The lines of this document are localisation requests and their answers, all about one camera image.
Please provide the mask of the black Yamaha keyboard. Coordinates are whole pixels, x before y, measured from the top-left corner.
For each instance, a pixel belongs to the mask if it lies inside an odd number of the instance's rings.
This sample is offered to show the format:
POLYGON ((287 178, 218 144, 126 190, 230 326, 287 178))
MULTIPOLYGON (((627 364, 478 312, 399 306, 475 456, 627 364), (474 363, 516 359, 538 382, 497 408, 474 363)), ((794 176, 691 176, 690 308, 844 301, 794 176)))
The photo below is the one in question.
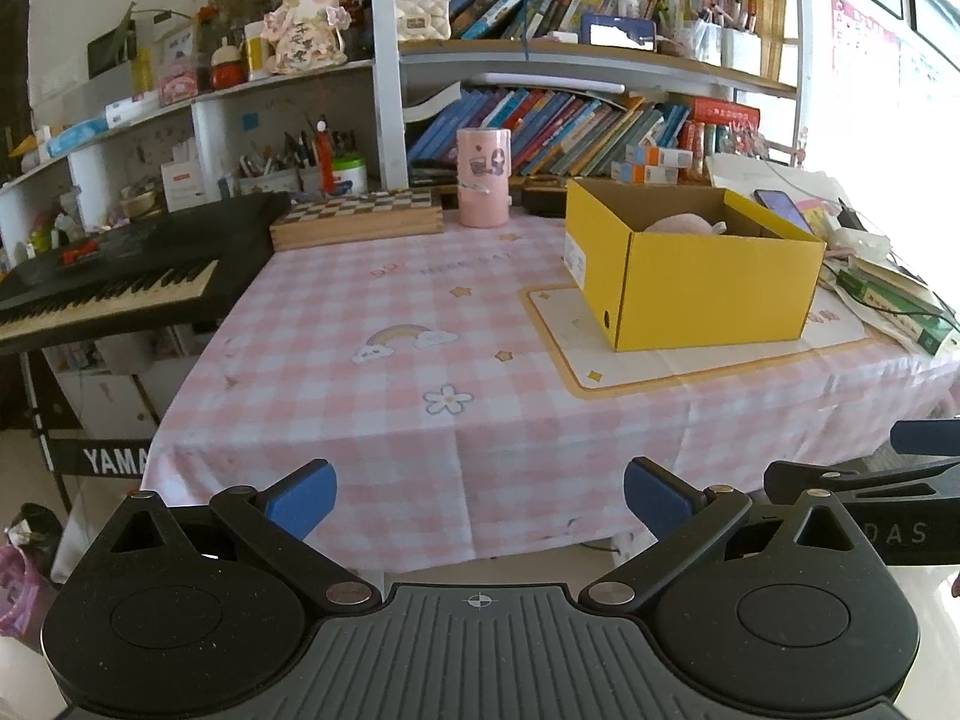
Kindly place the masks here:
POLYGON ((285 193, 207 203, 103 232, 18 265, 2 283, 2 349, 50 369, 82 425, 53 427, 28 395, 57 476, 138 478, 149 443, 217 325, 274 253, 285 193))

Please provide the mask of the floral cat figurine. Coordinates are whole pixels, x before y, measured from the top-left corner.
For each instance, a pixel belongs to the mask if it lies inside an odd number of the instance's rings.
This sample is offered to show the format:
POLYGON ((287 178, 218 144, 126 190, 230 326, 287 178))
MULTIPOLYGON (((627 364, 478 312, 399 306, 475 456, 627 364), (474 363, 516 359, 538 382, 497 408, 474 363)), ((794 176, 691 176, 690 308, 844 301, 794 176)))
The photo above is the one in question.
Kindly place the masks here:
POLYGON ((275 73, 299 75, 345 64, 342 32, 351 24, 338 0, 281 0, 263 17, 262 36, 274 49, 275 73))

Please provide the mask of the red glue bottle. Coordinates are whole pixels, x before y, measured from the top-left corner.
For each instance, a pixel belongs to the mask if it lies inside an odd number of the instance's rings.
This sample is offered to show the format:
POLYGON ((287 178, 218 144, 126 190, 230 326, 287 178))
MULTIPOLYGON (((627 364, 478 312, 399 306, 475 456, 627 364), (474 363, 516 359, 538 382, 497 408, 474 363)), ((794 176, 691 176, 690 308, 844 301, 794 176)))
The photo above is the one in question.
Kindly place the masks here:
POLYGON ((334 147, 332 146, 331 132, 324 117, 320 117, 316 124, 317 165, 319 166, 320 192, 332 195, 335 188, 334 176, 334 147))

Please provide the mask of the pink plush pig toy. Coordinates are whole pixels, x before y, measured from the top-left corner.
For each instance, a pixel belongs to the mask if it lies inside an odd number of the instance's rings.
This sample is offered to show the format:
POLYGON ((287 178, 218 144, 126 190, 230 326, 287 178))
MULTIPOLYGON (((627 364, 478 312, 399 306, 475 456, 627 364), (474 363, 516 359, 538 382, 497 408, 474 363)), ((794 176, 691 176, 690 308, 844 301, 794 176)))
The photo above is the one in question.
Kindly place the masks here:
POLYGON ((649 234, 690 234, 690 236, 722 236, 727 231, 724 221, 710 223, 695 213, 665 216, 646 228, 649 234))

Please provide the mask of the phone on upper shelf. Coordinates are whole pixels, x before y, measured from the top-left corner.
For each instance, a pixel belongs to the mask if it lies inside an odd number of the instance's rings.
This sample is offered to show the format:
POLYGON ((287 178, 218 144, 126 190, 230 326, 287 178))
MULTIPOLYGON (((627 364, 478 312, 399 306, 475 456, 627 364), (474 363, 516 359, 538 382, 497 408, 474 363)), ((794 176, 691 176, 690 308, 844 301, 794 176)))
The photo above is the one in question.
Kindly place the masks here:
POLYGON ((588 46, 621 47, 654 52, 658 43, 656 23, 636 16, 588 13, 581 18, 579 43, 588 46))

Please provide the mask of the row of colourful books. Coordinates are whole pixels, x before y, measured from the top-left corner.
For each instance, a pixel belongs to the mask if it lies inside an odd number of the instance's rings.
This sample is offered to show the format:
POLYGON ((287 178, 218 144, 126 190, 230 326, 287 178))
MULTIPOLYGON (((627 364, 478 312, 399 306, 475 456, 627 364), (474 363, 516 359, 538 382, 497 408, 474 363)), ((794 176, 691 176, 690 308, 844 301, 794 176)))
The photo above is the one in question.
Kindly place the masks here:
POLYGON ((543 86, 455 85, 430 103, 434 109, 407 146, 416 184, 454 174, 457 133, 467 128, 506 130, 517 176, 608 177, 632 146, 675 146, 690 117, 690 107, 674 101, 617 101, 543 86))

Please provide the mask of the smartphone on table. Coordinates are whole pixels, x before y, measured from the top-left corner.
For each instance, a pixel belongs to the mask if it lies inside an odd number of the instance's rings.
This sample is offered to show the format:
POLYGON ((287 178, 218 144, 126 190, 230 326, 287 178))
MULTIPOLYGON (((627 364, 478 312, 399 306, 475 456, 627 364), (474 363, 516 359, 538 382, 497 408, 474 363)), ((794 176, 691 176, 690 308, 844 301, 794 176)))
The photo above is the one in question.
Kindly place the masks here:
POLYGON ((771 213, 775 213, 776 216, 795 227, 799 227, 802 231, 811 232, 809 223, 805 221, 804 215, 800 213, 799 208, 791 200, 788 193, 782 192, 782 190, 759 188, 755 190, 754 197, 761 206, 765 206, 766 210, 770 210, 771 213))

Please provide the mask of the black case by canister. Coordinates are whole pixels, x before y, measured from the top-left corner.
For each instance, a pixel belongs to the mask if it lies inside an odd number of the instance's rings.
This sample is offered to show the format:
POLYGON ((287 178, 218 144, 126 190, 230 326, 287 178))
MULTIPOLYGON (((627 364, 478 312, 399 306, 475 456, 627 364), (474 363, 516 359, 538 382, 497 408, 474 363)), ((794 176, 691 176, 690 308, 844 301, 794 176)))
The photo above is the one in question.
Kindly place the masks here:
POLYGON ((566 182, 526 182, 521 206, 532 216, 563 218, 566 215, 566 182))

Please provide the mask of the white bookshelf unit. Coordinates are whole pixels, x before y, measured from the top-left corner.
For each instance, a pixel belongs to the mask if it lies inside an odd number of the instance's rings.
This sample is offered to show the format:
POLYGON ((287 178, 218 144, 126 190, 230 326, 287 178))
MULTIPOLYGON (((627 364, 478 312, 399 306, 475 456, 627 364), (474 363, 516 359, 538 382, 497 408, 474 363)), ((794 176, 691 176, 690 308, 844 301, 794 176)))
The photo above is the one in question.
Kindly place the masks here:
POLYGON ((368 182, 410 181, 407 146, 436 94, 455 85, 543 86, 660 103, 670 94, 799 101, 781 73, 786 0, 449 0, 449 41, 399 43, 395 0, 338 0, 347 62, 275 73, 263 17, 281 0, 28 0, 37 161, 2 188, 12 262, 132 218, 157 185, 167 211, 254 192, 320 189, 314 130, 366 161, 368 182), (656 23, 654 52, 579 43, 588 13, 656 23), (212 88, 228 37, 245 82, 212 88))

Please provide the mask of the red white doll jar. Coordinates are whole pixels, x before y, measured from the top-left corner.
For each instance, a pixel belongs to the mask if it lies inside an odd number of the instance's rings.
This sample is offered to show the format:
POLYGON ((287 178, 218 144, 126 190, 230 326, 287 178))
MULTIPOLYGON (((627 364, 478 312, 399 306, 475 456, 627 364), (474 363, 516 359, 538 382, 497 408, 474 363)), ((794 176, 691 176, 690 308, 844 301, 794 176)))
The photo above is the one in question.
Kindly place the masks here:
POLYGON ((213 50, 210 68, 215 91, 234 88, 245 82, 244 55, 238 46, 229 42, 228 37, 223 37, 220 45, 213 50))

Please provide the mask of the green white book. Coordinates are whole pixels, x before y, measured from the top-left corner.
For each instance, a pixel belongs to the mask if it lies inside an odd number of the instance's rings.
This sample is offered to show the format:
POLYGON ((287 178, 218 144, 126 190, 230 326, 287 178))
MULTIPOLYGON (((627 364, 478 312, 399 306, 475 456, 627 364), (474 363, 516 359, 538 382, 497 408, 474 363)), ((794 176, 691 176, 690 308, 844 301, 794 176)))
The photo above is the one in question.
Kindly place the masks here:
POLYGON ((859 305, 870 307, 898 327, 908 340, 919 344, 931 356, 957 353, 958 325, 937 310, 900 296, 895 289, 862 278, 854 271, 839 270, 836 284, 859 305))

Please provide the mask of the pink cylindrical canister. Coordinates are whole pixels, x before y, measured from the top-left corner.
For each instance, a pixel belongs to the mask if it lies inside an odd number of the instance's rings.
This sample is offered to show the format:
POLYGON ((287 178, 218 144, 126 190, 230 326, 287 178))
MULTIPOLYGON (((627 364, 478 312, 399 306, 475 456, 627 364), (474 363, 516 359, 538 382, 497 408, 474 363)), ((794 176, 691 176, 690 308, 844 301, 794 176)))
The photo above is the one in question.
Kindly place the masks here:
POLYGON ((511 132, 461 128, 457 132, 457 208, 467 227, 491 229, 509 221, 511 132))

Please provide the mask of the yellow cardboard box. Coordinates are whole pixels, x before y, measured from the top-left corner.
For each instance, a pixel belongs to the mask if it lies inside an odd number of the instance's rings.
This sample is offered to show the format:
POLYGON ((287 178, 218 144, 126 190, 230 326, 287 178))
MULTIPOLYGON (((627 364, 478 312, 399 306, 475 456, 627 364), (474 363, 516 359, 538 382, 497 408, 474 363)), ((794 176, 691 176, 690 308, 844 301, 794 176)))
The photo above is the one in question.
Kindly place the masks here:
POLYGON ((617 351, 793 341, 827 244, 754 200, 706 185, 566 186, 566 270, 617 351), (722 236, 649 234, 665 216, 724 221, 722 236))

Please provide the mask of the quilted white handbag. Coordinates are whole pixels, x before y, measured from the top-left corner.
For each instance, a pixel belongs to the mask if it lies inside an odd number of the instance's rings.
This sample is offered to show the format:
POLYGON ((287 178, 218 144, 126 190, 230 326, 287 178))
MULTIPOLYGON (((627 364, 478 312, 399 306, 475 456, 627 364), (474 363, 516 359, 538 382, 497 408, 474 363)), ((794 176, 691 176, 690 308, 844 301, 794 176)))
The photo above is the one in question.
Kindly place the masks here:
POLYGON ((395 0, 395 32, 399 43, 449 41, 449 0, 395 0))

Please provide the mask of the pink checkered tablecloth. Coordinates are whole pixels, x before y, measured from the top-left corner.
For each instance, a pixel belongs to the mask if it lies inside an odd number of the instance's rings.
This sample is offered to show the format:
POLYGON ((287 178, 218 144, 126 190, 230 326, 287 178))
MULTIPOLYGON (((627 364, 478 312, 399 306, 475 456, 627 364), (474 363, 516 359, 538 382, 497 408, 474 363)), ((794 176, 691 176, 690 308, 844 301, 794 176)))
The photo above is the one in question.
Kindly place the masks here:
POLYGON ((337 473, 313 543, 345 566, 418 571, 628 532, 623 472, 755 489, 775 460, 872 454, 958 400, 951 359, 880 338, 578 394, 535 321, 573 284, 563 228, 519 216, 274 255, 195 362, 143 483, 167 504, 337 473))

